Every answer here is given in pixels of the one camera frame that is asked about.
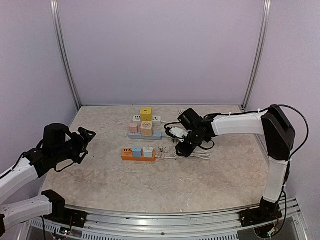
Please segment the blue power strip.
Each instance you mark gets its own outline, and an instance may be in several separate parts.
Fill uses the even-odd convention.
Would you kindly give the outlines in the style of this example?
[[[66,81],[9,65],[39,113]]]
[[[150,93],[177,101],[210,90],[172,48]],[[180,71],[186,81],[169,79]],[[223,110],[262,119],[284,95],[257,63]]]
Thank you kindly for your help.
[[[173,143],[179,143],[180,141],[178,139],[172,138],[168,135],[166,135],[162,131],[153,131],[152,136],[142,136],[141,132],[139,131],[138,133],[132,133],[128,132],[128,137],[130,139],[139,139],[139,140],[149,140],[149,141],[160,141],[164,138],[169,138]]]

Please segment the white charger with cable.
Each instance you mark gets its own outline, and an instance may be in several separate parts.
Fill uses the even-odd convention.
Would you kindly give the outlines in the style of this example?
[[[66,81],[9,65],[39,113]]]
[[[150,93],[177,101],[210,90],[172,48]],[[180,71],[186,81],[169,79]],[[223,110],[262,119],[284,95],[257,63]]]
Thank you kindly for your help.
[[[151,146],[145,146],[142,148],[143,157],[147,161],[155,161],[157,158],[164,158],[165,154],[168,153],[167,147],[160,145],[156,148],[153,148]]]

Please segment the white power strip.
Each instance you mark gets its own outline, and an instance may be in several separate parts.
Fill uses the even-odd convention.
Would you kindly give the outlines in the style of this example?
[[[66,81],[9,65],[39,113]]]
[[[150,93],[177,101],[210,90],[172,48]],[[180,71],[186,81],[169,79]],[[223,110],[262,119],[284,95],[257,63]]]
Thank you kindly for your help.
[[[140,112],[138,115],[134,115],[131,120],[132,123],[136,123],[139,126],[141,125]],[[168,124],[168,121],[164,121],[160,115],[153,115],[152,109],[152,122],[154,126],[160,126],[161,124]]]

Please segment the beige cube socket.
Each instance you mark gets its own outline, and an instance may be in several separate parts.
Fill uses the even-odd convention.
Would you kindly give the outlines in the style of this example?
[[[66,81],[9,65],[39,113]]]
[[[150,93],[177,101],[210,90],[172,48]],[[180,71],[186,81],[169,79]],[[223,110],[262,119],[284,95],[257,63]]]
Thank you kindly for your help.
[[[140,125],[140,133],[142,137],[152,137],[153,136],[153,122],[152,121],[142,121]]]

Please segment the orange power strip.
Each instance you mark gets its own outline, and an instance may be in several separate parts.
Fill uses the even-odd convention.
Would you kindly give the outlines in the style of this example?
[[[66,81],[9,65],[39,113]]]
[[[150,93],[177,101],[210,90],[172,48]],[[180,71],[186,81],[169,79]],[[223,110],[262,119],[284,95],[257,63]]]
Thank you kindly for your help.
[[[210,160],[212,157],[208,150],[199,150],[192,153],[189,158]],[[133,147],[123,148],[121,150],[121,159],[123,161],[133,162],[155,162],[156,159],[177,160],[186,159],[186,157],[179,156],[176,153],[174,153],[173,156],[165,156],[164,152],[159,152],[159,154],[157,154],[156,150],[153,148],[151,148],[151,150],[144,151],[141,147]]]

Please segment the blue plug adapter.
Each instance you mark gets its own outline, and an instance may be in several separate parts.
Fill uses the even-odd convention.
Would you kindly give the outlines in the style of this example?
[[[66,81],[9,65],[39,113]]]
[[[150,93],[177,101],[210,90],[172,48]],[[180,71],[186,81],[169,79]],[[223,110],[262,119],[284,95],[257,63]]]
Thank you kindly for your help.
[[[132,148],[132,156],[134,158],[141,158],[142,157],[142,148],[139,146]]]

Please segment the yellow cube socket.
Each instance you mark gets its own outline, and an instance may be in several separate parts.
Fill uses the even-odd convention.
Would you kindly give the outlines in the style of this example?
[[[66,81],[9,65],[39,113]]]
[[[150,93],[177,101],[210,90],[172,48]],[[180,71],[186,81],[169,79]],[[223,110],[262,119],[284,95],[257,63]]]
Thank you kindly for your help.
[[[153,120],[152,107],[142,107],[140,109],[140,121],[151,122]]]

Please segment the pink plug adapter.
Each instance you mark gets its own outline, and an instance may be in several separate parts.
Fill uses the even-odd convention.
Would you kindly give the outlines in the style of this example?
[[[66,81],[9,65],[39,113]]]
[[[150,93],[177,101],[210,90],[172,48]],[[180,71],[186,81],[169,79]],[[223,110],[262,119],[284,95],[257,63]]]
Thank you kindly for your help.
[[[130,123],[128,127],[129,132],[132,134],[137,134],[139,132],[139,125],[137,123]]]

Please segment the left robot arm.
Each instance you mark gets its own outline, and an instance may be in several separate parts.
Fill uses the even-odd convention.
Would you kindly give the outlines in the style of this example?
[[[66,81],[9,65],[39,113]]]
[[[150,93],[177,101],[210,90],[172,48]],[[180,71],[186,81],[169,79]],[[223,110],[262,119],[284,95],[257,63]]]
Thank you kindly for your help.
[[[42,217],[69,227],[84,227],[87,214],[66,207],[65,199],[53,190],[45,190],[36,197],[16,203],[5,201],[22,187],[45,176],[50,170],[59,173],[58,164],[71,160],[81,164],[89,153],[87,147],[96,133],[79,127],[71,132],[62,123],[44,128],[39,144],[23,152],[17,162],[0,176],[0,233],[33,218]]]

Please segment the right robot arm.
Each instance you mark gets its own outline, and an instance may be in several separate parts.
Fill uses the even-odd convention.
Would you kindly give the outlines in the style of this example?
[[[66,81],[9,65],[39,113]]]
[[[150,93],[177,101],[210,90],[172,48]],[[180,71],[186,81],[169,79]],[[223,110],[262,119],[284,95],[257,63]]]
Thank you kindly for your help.
[[[241,113],[212,113],[199,116],[192,108],[178,117],[183,128],[171,127],[167,133],[179,140],[176,153],[189,157],[203,142],[211,142],[214,137],[234,134],[261,135],[265,138],[269,170],[267,183],[256,218],[266,222],[279,204],[290,172],[290,161],[296,132],[280,106],[272,105],[267,110]]]

